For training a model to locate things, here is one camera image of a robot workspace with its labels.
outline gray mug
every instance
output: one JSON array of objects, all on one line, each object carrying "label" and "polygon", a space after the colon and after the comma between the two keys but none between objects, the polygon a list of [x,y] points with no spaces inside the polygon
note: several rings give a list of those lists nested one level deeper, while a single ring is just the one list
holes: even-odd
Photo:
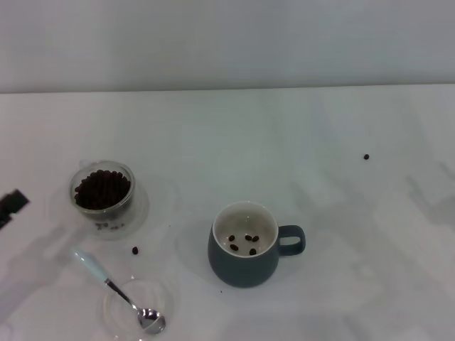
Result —
[{"label": "gray mug", "polygon": [[[298,237],[292,245],[279,239]],[[275,271],[280,256],[293,256],[305,249],[305,234],[296,225],[278,226],[264,206],[235,202],[224,208],[212,224],[208,259],[213,272],[231,286],[250,288],[264,283]]]}]

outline metal spoon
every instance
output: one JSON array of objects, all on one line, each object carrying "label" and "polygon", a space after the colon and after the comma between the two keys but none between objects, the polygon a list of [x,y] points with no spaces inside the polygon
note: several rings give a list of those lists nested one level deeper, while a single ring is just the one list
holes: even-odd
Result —
[{"label": "metal spoon", "polygon": [[147,334],[159,334],[166,327],[166,319],[162,314],[154,309],[144,309],[138,307],[127,295],[120,290],[118,286],[109,279],[107,272],[100,266],[93,257],[86,254],[81,249],[73,247],[71,252],[85,268],[100,282],[109,286],[113,291],[119,294],[133,309],[137,312],[137,320]]}]

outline mug handle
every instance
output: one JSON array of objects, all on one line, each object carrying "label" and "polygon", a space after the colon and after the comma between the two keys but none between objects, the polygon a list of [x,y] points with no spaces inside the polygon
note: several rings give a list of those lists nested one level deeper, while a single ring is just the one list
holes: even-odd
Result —
[{"label": "mug handle", "polygon": [[286,225],[278,227],[278,238],[287,237],[298,237],[300,240],[292,245],[279,245],[278,252],[280,256],[294,256],[296,254],[301,254],[305,250],[305,233],[300,226]]}]

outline white tabletop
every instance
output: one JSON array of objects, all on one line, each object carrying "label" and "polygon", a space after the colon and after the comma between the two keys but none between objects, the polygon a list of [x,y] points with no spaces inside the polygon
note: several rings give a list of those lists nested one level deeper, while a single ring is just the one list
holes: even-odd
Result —
[{"label": "white tabletop", "polygon": [[[167,278],[157,340],[453,340],[454,112],[453,85],[1,95],[0,193],[31,204],[0,232],[0,340],[112,340],[107,289],[67,258],[73,244],[119,283]],[[127,164],[150,200],[115,242],[81,237],[66,205],[80,162],[99,159]],[[251,289],[206,256],[237,200],[307,236]]]}]

